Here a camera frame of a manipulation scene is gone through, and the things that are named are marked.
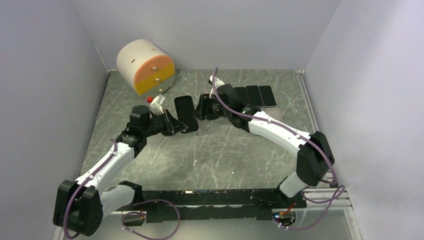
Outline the black phone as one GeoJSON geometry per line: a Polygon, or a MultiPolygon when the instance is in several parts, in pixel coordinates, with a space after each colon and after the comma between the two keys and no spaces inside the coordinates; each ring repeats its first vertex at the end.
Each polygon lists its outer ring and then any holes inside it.
{"type": "Polygon", "coordinates": [[[246,105],[250,103],[249,95],[248,95],[248,91],[246,87],[236,87],[235,90],[242,103],[246,105]]]}

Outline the black phone case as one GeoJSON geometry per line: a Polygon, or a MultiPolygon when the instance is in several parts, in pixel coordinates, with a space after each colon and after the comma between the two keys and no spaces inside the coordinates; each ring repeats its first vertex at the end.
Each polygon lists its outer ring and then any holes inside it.
{"type": "Polygon", "coordinates": [[[174,105],[177,119],[187,126],[187,129],[183,130],[182,133],[188,134],[198,131],[199,125],[194,115],[195,108],[192,97],[190,95],[176,97],[174,105]]]}

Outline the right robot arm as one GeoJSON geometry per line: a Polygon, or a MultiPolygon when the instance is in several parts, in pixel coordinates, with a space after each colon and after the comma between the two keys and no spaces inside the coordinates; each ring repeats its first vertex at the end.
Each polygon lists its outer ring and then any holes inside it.
{"type": "Polygon", "coordinates": [[[327,137],[290,127],[269,116],[258,106],[244,101],[230,84],[220,85],[199,97],[198,120],[226,118],[236,128],[264,137],[296,157],[296,169],[277,187],[275,202],[288,207],[306,187],[315,187],[331,170],[335,160],[327,137]]]}

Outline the phone with purple frame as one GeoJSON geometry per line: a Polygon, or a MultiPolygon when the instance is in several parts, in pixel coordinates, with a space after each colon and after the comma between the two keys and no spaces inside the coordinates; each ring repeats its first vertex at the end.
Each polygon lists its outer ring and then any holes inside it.
{"type": "Polygon", "coordinates": [[[250,104],[255,105],[257,107],[264,106],[259,86],[247,85],[246,90],[247,90],[250,104]]]}

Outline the beige phone case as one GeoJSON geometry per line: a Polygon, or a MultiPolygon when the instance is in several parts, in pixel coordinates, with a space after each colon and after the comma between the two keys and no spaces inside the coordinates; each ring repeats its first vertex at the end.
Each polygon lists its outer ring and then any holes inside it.
{"type": "Polygon", "coordinates": [[[265,109],[265,113],[269,115],[271,118],[283,122],[282,114],[279,108],[277,107],[267,107],[265,109]]]}

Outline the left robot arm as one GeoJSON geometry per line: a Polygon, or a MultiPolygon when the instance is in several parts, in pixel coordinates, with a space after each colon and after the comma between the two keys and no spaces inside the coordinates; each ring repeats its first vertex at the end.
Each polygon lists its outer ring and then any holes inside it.
{"type": "Polygon", "coordinates": [[[73,240],[79,235],[93,235],[103,218],[121,207],[139,209],[144,201],[141,185],[123,181],[109,191],[106,185],[141,153],[149,137],[173,136],[187,129],[186,124],[166,109],[154,113],[146,105],[133,107],[126,128],[111,139],[110,150],[86,173],[59,185],[54,225],[63,229],[68,240],[73,240]]]}

